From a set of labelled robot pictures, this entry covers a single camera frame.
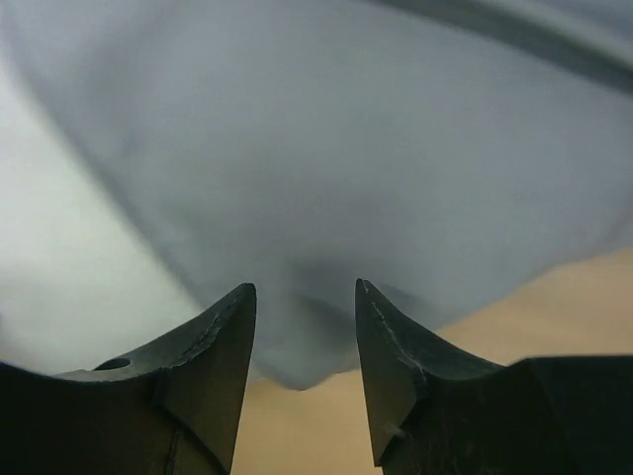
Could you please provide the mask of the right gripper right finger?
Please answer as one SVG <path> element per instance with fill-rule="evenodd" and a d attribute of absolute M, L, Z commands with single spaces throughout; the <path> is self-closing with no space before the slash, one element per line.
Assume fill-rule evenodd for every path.
<path fill-rule="evenodd" d="M 632 359 L 469 353 L 358 280 L 373 460 L 386 474 L 628 474 Z"/>

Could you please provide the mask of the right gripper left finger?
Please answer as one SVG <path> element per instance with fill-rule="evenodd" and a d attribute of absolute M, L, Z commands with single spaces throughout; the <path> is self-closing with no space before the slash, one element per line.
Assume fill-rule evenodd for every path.
<path fill-rule="evenodd" d="M 1 367 L 5 474 L 227 474 L 256 320 L 242 284 L 93 370 Z"/>

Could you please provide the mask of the white pillow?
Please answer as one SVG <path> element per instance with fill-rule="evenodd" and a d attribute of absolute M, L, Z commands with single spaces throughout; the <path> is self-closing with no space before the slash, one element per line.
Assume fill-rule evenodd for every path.
<path fill-rule="evenodd" d="M 93 368 L 199 312 L 3 60 L 2 359 Z"/>

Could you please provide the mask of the grey pillowcase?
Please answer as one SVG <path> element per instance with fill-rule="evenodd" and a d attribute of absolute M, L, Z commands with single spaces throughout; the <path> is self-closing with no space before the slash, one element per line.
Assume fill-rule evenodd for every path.
<path fill-rule="evenodd" d="M 5 1 L 3 60 L 293 389 L 354 367 L 358 278 L 440 328 L 632 242 L 628 1 Z"/>

